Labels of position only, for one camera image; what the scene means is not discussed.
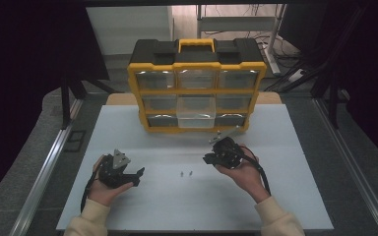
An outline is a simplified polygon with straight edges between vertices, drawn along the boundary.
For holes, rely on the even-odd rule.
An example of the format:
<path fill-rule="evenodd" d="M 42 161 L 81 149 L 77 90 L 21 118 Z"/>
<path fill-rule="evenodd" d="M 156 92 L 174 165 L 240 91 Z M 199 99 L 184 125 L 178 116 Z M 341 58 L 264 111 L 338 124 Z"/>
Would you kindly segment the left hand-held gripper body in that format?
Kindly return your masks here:
<path fill-rule="evenodd" d="M 98 180 L 110 189 L 130 183 L 130 178 L 124 174 L 130 162 L 131 160 L 119 149 L 113 154 L 105 155 L 99 164 Z"/>

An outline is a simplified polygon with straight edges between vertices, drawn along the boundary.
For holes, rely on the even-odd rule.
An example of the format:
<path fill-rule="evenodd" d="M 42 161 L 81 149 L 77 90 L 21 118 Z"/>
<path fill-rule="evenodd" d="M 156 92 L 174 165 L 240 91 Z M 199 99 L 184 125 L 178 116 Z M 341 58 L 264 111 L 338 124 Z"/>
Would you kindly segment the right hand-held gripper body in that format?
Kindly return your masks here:
<path fill-rule="evenodd" d="M 213 146 L 213 152 L 216 154 L 216 161 L 227 169 L 233 169 L 241 163 L 242 150 L 239 145 L 231 137 L 239 126 L 218 131 L 217 134 L 209 140 L 209 144 Z"/>

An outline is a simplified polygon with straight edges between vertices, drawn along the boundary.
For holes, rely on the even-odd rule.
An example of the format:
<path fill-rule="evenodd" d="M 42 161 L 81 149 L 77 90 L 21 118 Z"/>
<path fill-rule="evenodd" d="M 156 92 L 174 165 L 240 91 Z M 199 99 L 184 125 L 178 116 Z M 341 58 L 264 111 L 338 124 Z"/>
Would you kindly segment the clear plastic organizer drawer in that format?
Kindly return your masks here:
<path fill-rule="evenodd" d="M 211 96 L 180 96 L 177 98 L 178 127 L 210 129 L 215 126 L 216 99 Z"/>

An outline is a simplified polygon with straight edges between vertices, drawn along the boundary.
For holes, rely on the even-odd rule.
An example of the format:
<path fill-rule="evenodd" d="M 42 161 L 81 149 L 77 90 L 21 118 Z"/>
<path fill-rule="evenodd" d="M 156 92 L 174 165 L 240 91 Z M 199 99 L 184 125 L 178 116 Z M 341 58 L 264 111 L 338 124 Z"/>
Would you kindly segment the yellow black parts organizer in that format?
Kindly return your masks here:
<path fill-rule="evenodd" d="M 244 131 L 249 126 L 250 115 L 254 112 L 259 95 L 259 84 L 264 78 L 267 65 L 264 62 L 256 41 L 252 38 L 233 40 L 176 39 L 160 41 L 157 39 L 140 39 L 136 42 L 129 65 L 129 86 L 139 106 L 141 124 L 148 132 L 177 133 L 186 131 L 223 131 L 234 126 L 218 126 L 211 129 L 151 128 L 148 126 L 146 112 L 138 89 L 136 74 L 142 71 L 181 70 L 257 70 L 259 79 L 250 103 L 245 123 L 239 126 Z"/>

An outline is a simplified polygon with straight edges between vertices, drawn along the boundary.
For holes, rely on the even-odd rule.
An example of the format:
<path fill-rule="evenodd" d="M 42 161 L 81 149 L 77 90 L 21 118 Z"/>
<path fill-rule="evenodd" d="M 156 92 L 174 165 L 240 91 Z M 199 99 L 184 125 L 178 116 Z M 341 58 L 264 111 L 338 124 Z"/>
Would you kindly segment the person's left hand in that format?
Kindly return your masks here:
<path fill-rule="evenodd" d="M 104 185 L 103 183 L 99 181 L 98 168 L 99 168 L 99 163 L 101 161 L 102 161 L 102 156 L 94 164 L 93 172 L 95 173 L 95 177 L 94 177 L 93 183 L 90 186 L 90 192 L 88 194 L 88 198 L 94 202 L 97 202 L 101 205 L 109 207 L 116 197 L 118 197 L 122 193 L 132 188 L 134 184 L 127 183 L 116 189 L 108 188 L 106 185 Z"/>

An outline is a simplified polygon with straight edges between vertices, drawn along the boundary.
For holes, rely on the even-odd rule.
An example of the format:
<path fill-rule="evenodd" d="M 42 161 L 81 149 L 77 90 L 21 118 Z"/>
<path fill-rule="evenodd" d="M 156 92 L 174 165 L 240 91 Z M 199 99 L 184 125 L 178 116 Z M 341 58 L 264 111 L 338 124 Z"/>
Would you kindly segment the person's right hand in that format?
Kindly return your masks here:
<path fill-rule="evenodd" d="M 244 190 L 256 204 L 259 204 L 270 197 L 265 189 L 259 171 L 247 160 L 243 160 L 236 168 L 228 169 L 216 165 L 215 169 L 228 176 L 234 183 Z"/>

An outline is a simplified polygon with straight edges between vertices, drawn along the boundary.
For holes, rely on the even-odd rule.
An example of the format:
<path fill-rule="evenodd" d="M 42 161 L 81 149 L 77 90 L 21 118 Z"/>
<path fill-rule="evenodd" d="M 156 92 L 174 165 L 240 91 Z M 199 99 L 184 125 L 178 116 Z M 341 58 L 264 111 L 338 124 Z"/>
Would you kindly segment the black metal stand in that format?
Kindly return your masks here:
<path fill-rule="evenodd" d="M 120 90 L 112 88 L 99 80 L 93 80 L 86 78 L 84 76 L 67 76 L 64 75 L 61 78 L 61 104 L 62 104 L 62 130 L 66 130 L 67 127 L 73 120 L 71 105 L 70 105 L 70 94 L 73 94 L 76 99 L 84 99 L 88 92 L 85 89 L 83 82 L 88 82 L 91 85 L 109 93 L 120 93 Z"/>
<path fill-rule="evenodd" d="M 333 73 L 319 76 L 311 89 L 311 95 L 315 98 L 322 98 L 325 92 L 329 92 L 328 96 L 328 118 L 335 129 L 338 129 L 337 107 L 338 107 L 338 91 L 339 84 Z"/>

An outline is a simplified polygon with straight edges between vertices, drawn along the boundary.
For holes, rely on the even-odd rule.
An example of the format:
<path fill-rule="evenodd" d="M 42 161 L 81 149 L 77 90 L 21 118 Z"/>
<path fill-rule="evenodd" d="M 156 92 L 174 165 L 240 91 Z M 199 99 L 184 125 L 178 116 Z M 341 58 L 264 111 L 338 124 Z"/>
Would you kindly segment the grid of clear drawers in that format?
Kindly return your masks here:
<path fill-rule="evenodd" d="M 257 70 L 142 71 L 136 81 L 149 127 L 179 128 L 177 98 L 211 96 L 216 99 L 215 128 L 245 123 L 259 75 Z"/>

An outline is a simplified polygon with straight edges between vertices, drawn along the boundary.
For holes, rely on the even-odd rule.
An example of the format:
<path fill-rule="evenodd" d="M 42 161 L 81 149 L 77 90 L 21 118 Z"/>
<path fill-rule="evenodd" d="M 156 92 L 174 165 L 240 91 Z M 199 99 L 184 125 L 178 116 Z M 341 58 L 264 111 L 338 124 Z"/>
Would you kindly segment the white power strip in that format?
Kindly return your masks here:
<path fill-rule="evenodd" d="M 298 69 L 293 75 L 291 75 L 288 80 L 293 83 L 297 81 L 298 79 L 302 78 L 306 74 L 305 70 Z"/>

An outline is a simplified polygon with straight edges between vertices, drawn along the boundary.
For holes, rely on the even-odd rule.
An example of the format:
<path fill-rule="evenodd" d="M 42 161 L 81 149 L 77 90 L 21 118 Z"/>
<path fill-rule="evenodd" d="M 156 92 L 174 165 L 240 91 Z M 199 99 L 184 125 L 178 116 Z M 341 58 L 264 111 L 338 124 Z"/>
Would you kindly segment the dark curtain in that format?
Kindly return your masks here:
<path fill-rule="evenodd" d="M 358 6 L 364 13 L 335 64 L 340 88 L 349 94 L 347 110 L 378 147 L 378 0 L 308 0 L 287 6 L 280 36 L 317 67 L 328 59 Z"/>
<path fill-rule="evenodd" d="M 109 78 L 87 8 L 67 0 L 0 0 L 0 182 L 62 81 Z"/>

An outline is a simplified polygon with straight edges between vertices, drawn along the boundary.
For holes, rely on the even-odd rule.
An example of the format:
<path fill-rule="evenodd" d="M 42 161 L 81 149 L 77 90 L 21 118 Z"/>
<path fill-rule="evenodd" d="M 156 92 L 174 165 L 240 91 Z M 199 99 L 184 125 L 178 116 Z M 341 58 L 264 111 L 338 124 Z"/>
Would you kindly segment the aluminium rail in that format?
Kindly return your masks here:
<path fill-rule="evenodd" d="M 375 194 L 373 188 L 363 174 L 362 169 L 355 160 L 354 155 L 352 154 L 340 130 L 331 123 L 328 115 L 328 108 L 324 104 L 324 101 L 321 98 L 315 98 L 312 100 L 312 102 L 315 104 L 319 114 L 321 115 L 330 136 L 332 137 L 342 159 L 344 160 L 353 182 L 355 183 L 360 195 L 367 205 L 368 210 L 378 226 L 378 196 Z"/>
<path fill-rule="evenodd" d="M 59 130 L 51 149 L 46 156 L 46 159 L 43 161 L 41 169 L 37 174 L 27 199 L 21 208 L 17 219 L 15 220 L 9 236 L 26 236 L 61 150 L 71 133 L 73 127 L 72 122 L 78 116 L 83 102 L 84 101 L 82 99 L 75 99 L 72 105 L 67 106 L 67 125 L 65 128 Z"/>

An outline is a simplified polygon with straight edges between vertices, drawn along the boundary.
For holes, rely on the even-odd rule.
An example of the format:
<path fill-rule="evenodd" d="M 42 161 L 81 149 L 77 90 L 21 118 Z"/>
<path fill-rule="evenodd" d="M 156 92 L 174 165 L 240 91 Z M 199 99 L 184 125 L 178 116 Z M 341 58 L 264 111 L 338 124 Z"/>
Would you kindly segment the white metal desk frame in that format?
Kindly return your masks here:
<path fill-rule="evenodd" d="M 206 5 L 196 6 L 197 16 L 197 37 L 201 38 L 202 33 L 206 31 L 259 31 L 268 32 L 269 41 L 263 47 L 268 64 L 274 76 L 280 76 L 281 70 L 275 58 L 274 44 L 283 19 L 286 4 L 275 7 L 273 17 L 264 16 L 231 16 L 231 17 L 207 17 Z"/>

